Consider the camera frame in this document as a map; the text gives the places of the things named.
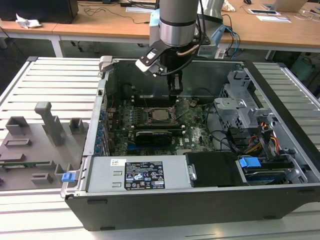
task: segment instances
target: robotic arm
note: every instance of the robotic arm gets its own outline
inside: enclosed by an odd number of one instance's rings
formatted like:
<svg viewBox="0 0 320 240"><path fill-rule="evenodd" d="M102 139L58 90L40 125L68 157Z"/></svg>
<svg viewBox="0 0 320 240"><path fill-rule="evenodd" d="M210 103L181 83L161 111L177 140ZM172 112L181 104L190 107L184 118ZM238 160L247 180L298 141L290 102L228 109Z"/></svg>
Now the robotic arm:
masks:
<svg viewBox="0 0 320 240"><path fill-rule="evenodd" d="M216 53L225 30L221 16L224 0L160 0L159 3L159 24L155 31L150 30L150 39L156 41L135 64L146 74L166 76L169 95L177 96L183 91L182 69L196 55L202 53L208 57Z"/></svg>

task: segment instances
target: power cable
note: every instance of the power cable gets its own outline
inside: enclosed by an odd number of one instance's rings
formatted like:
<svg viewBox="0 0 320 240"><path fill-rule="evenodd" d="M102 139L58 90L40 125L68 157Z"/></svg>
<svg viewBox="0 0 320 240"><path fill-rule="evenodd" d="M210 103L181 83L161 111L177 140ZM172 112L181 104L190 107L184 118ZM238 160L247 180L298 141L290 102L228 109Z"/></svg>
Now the power cable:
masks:
<svg viewBox="0 0 320 240"><path fill-rule="evenodd" d="M103 12L105 12L105 13L108 11L109 13L114 14L114 15L117 15L117 16L119 16L119 17L131 19L134 24L149 24L149 23L150 23L149 21L136 22L133 17L131 17L131 16L123 16L123 15L121 15L121 14L118 14L118 13L115 13L115 12L111 11L110 9L108 9L108 8L106 8L106 7L99 7L99 8L90 8L90 7L89 7L89 8L85 8L85 9L84 9L84 12L85 12L88 16L93 16L93 15L95 15L96 13L99 13L99 12L101 12L101 11L103 11Z"/></svg>

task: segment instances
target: floor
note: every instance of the floor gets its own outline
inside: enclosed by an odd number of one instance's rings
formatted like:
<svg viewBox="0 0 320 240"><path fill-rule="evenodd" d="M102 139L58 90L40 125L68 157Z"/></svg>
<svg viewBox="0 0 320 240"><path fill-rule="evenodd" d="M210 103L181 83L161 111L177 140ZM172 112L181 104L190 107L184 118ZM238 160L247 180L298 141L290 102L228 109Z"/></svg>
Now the floor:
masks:
<svg viewBox="0 0 320 240"><path fill-rule="evenodd" d="M0 93L2 93L10 81L15 77L16 73L24 64L29 56L37 57L55 57L51 42L40 39L22 39L11 38L6 39L7 49L0 48ZM71 43L70 41L61 41L61 48L65 57L68 58L100 58L101 56L109 55L114 57L137 58L142 55L147 46L140 47L133 43L99 43L99 53L94 52L94 44L92 42ZM266 50L243 50L236 60L251 60L253 62L266 62ZM281 54L281 62L288 63L292 56L286 52ZM311 55L315 68L320 65L319 55ZM320 80L312 82L312 88L316 88Z"/></svg>

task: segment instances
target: warning label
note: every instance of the warning label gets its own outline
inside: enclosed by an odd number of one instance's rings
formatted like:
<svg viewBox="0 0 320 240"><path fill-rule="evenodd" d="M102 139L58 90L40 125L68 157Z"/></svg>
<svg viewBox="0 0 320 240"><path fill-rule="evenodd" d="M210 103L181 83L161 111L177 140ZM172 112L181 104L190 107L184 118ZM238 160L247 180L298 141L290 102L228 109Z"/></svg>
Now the warning label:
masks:
<svg viewBox="0 0 320 240"><path fill-rule="evenodd" d="M162 161L126 162L124 188L126 190L165 189Z"/></svg>

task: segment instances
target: aluminum profile table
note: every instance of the aluminum profile table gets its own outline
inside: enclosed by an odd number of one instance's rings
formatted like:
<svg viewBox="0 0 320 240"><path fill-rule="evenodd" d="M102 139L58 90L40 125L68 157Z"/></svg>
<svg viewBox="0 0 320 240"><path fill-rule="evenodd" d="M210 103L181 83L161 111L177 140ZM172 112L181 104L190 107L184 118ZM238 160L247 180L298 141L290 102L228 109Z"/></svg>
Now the aluminum profile table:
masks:
<svg viewBox="0 0 320 240"><path fill-rule="evenodd" d="M286 67L277 63L255 63L271 88L278 95L314 145L320 150L320 102ZM268 104L259 91L255 94L264 107Z"/></svg>
<svg viewBox="0 0 320 240"><path fill-rule="evenodd" d="M29 123L42 122L33 113L37 101L51 101L52 113L63 122L81 117L89 123L99 81L98 64L94 58L39 57L26 62L0 97L0 140L6 135L10 116L25 116ZM286 68L273 63L256 66L293 113L317 111L312 96ZM299 114L297 120L307 133L312 132L309 127L317 128L316 117L302 118ZM320 203L308 203L279 220L89 232L60 197L60 189L0 192L1 240L318 240L319 223Z"/></svg>

